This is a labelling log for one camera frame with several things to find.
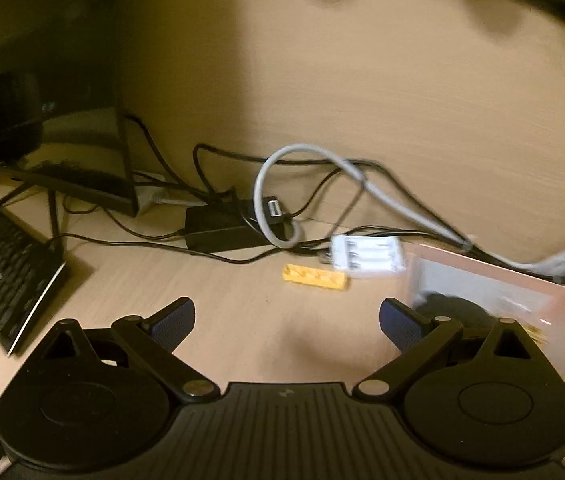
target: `desk surface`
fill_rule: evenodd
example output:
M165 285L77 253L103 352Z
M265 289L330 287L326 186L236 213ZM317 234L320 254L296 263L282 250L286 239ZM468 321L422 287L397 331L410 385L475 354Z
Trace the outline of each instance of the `desk surface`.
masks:
M5 191L0 186L0 196ZM50 234L45 193L8 209L42 235ZM177 208L162 206L123 220L157 234L174 230L179 214ZM92 237L129 239L102 212L65 217L62 224L63 230ZM317 222L306 225L309 235L326 228ZM286 263L317 264L286 253L234 266L79 240L67 240L67 250L72 275L26 342L24 355L7 358L0 346L0 393L57 320L71 317L84 328L102 328L127 314L147 317L179 296L194 300L197 320L176 355L221 388L229 381L342 381L351 387L397 355L380 332L377 316L384 298L404 297L401 277L357 280L347 292L338 292L284 282L280 274Z

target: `monitor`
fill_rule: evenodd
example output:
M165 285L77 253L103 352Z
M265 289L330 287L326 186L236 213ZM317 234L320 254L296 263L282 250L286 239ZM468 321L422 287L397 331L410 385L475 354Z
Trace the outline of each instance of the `monitor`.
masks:
M116 9L0 0L0 173L134 215Z

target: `white cable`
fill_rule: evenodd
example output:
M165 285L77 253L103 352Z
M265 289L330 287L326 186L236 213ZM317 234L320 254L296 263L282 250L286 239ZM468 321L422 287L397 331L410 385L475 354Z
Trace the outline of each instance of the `white cable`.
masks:
M192 200L178 200L176 198L167 198L163 196L155 196L154 204L168 204L168 205L181 205L184 207L197 207L206 205L204 202L194 202Z
M267 161L262 165L262 168L259 171L258 176L256 177L256 183L254 185L254 210L256 212L256 220L258 221L258 226L260 227L262 234L264 234L265 238L267 238L267 240L269 240L274 246L282 249L290 249L295 246L300 241L301 237L300 225L296 220L291 221L293 227L293 235L291 236L290 240L280 240L280 238L276 237L274 232L269 227L269 224L266 221L266 216L264 214L264 208L262 206L262 187L264 186L264 179L271 167L283 156L296 152L317 153L318 155L322 155L325 158L328 158L339 168L341 168L344 173L348 174L358 182L364 182L364 186L367 191L369 191L381 202L385 203L390 208L394 209L406 218L415 221L421 226L424 226L430 231L437 233L442 237L448 238L449 240L460 244L465 243L465 240L459 238L455 233L451 232L446 227L438 224L437 222L429 220L428 218L416 213L415 211L412 211L402 203L397 202L396 200L393 200L391 197L387 196L375 184L366 180L364 174L344 158L341 158L335 153L330 152L329 150L325 150L320 146L314 146L312 144L291 144L290 146L281 148L267 159ZM515 269L527 270L529 272L535 272L536 274L543 274L546 276L565 276L565 250L533 264L523 264L509 260L498 254L488 254Z
M378 200L380 200L380 202L385 203L406 218L419 223L420 225L426 227L434 233L441 235L442 237L453 240L454 242L457 242L459 244L464 243L464 240L462 238L459 238L456 234L448 230L446 227L443 227L437 222L425 218L424 216L412 211L407 206L387 196L378 186L368 181L365 178L364 173L362 173L348 160L345 160L344 158L341 158L335 153L330 152L329 150L325 150L320 146L314 146L313 144L291 144L290 146L281 148L265 161L265 163L262 165L262 168L258 172L256 183L254 185L254 210L256 212L258 227L260 227L262 234L264 234L265 238L267 238L267 240L269 240L272 245L281 249L291 249L300 241L301 230L299 223L296 220L291 221L293 227L293 235L291 236L290 240L280 240L280 238L278 238L269 227L266 216L264 214L264 208L262 206L262 187L264 185L264 179L267 176L268 171L283 156L296 152L316 153L318 155L322 155L325 158L328 158L336 166L341 168L344 173L348 174L358 182L363 183L365 189L369 191L373 196L375 196Z

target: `power adapter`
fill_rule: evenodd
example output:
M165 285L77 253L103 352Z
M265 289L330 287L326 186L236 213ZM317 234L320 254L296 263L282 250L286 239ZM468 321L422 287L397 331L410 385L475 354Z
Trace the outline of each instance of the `power adapter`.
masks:
M278 199L274 196L263 198L262 206L269 227L278 238L286 240L285 221ZM247 218L256 218L252 200L241 200L240 207ZM227 208L219 205L188 207L182 234L187 248L203 253L269 245L263 235L245 224L238 208L230 203L227 203Z

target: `keyboard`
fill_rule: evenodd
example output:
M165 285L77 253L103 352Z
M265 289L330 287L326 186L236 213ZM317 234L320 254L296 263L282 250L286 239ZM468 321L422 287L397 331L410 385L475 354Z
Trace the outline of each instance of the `keyboard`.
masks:
M0 344L11 355L64 276L62 254L24 232L0 211Z

